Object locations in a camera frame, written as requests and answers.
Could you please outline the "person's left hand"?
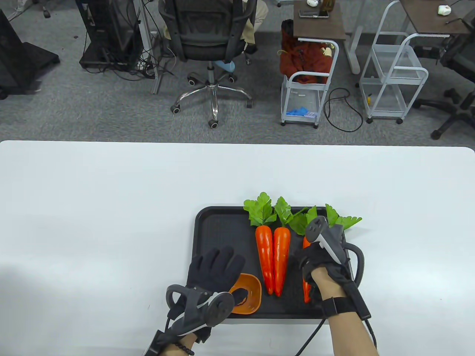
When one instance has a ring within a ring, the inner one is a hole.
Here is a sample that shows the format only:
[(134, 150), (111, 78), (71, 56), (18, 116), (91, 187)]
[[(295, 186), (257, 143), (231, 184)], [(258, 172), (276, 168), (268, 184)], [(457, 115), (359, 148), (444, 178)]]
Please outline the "person's left hand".
[(245, 258), (231, 246), (213, 248), (191, 260), (186, 288), (209, 292), (230, 292), (245, 266)]

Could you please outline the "person's right hand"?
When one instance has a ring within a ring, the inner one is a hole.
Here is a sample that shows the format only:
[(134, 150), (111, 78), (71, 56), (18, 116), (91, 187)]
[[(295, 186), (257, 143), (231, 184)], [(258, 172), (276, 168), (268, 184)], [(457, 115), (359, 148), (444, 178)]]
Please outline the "person's right hand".
[(296, 251), (293, 257), (297, 261), (298, 268), (302, 271), (304, 280), (312, 285), (318, 287), (311, 273), (319, 267), (330, 268), (330, 277), (336, 277), (336, 282), (340, 283), (343, 280), (350, 280), (351, 274), (346, 264), (339, 264), (328, 251), (318, 243), (310, 244), (307, 248)]

